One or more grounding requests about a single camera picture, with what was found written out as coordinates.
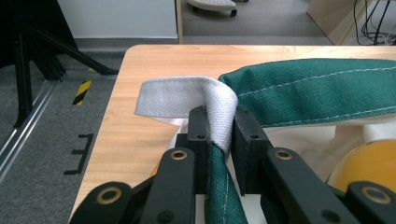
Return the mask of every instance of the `white stitching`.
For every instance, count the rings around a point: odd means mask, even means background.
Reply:
[[[322,121],[322,120],[329,120],[329,119],[337,119],[337,118],[349,117],[349,116],[359,115],[359,114],[366,114],[366,113],[370,113],[370,112],[387,110],[387,109],[392,109],[392,108],[396,108],[396,105],[389,106],[389,107],[384,107],[384,108],[373,109],[373,110],[360,111],[360,112],[356,112],[356,113],[353,113],[353,114],[337,115],[337,116],[333,116],[333,117],[325,118],[325,119],[299,119],[299,120],[288,121],[288,122],[281,122],[281,123],[273,123],[273,124],[262,125],[262,127],[272,127],[272,126],[284,125],[284,124],[288,124],[288,125],[301,124],[304,121]]]
[[[270,89],[273,89],[273,88],[287,86],[287,85],[298,83],[298,82],[303,82],[303,81],[306,81],[308,79],[313,79],[313,78],[331,77],[331,76],[335,76],[335,75],[339,75],[339,74],[352,73],[352,72],[384,71],[384,70],[392,70],[392,69],[395,69],[395,68],[396,68],[396,66],[395,67],[389,67],[389,68],[357,69],[357,70],[350,70],[350,71],[341,71],[341,72],[331,73],[331,74],[328,74],[328,75],[317,76],[317,77],[306,77],[306,78],[303,78],[303,79],[300,79],[300,80],[296,80],[296,81],[292,81],[292,82],[288,82],[288,83],[284,83],[284,84],[279,84],[279,85],[267,87],[267,88],[256,90],[256,91],[248,91],[248,92],[245,92],[245,93],[241,93],[241,94],[238,95],[238,97],[245,96],[245,95],[248,95],[248,94],[251,94],[251,93],[256,93],[256,92],[259,92],[259,91],[267,91],[267,90],[270,90]]]
[[[227,174],[227,170],[225,171],[225,175],[227,176],[227,181],[226,181],[226,192],[225,192],[225,202],[224,202],[224,212],[223,212],[223,224],[225,224],[225,215],[226,215],[226,210],[227,210],[227,202],[228,202],[228,174]]]

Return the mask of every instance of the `black cable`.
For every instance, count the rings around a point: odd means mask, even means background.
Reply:
[[[387,5],[385,6],[385,9],[384,9],[384,13],[382,14],[381,20],[379,21],[378,28],[376,28],[374,45],[378,45],[377,39],[378,39],[379,29],[381,28],[382,20],[384,20],[385,13],[387,13],[389,3],[390,3],[390,1],[387,2]]]
[[[357,20],[356,20],[356,5],[357,5],[357,2],[358,2],[358,0],[355,0],[354,7],[353,7],[353,17],[354,17],[354,22],[355,22],[356,39],[357,39],[359,45],[363,45],[360,42],[360,39],[359,39],[358,24],[357,24]],[[372,46],[372,45],[378,45],[378,44],[382,45],[382,44],[386,44],[386,43],[389,44],[389,45],[392,45],[392,44],[396,43],[396,35],[380,32],[380,27],[382,25],[382,22],[383,22],[383,19],[385,17],[385,14],[386,14],[386,12],[388,10],[389,2],[390,1],[387,2],[387,6],[386,6],[386,8],[384,10],[384,13],[382,14],[381,22],[378,25],[379,27],[376,27],[376,31],[375,32],[369,32],[368,23],[373,18],[373,14],[374,14],[374,12],[376,10],[376,7],[379,4],[379,1],[376,2],[373,10],[369,14],[368,10],[367,10],[368,9],[367,8],[367,0],[365,0],[365,12],[366,12],[365,13],[365,23],[361,27],[361,33],[363,34],[364,37],[366,37],[366,38],[370,39],[371,41],[373,41],[373,44],[364,45],[364,46]],[[379,35],[386,36],[387,38],[386,39],[384,38],[384,41],[378,42]]]

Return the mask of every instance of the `white fabric strap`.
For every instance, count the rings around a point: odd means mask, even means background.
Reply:
[[[135,113],[180,125],[190,110],[204,105],[211,140],[228,155],[237,104],[235,93],[214,78],[167,77],[143,83]]]

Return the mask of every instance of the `white wall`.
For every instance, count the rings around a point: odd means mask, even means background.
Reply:
[[[58,0],[74,38],[177,38],[174,0]]]

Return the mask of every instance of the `screw hole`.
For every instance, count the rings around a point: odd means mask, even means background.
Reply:
[[[363,195],[375,203],[389,204],[392,202],[390,196],[381,189],[375,187],[363,187]]]
[[[184,159],[186,159],[186,157],[187,157],[187,153],[185,151],[181,151],[181,150],[180,151],[174,151],[171,154],[171,158],[176,160],[176,161],[184,160]]]
[[[117,187],[108,187],[99,192],[96,201],[99,204],[114,203],[121,196],[121,189]]]
[[[275,153],[275,156],[284,161],[288,161],[291,160],[291,158],[293,158],[293,156],[289,152],[283,150],[277,151]]]
[[[324,219],[327,222],[330,222],[330,223],[339,223],[341,221],[341,218],[336,213],[334,213],[333,211],[330,211],[330,210],[323,210],[321,212],[321,215],[322,215],[322,217],[324,217]]]

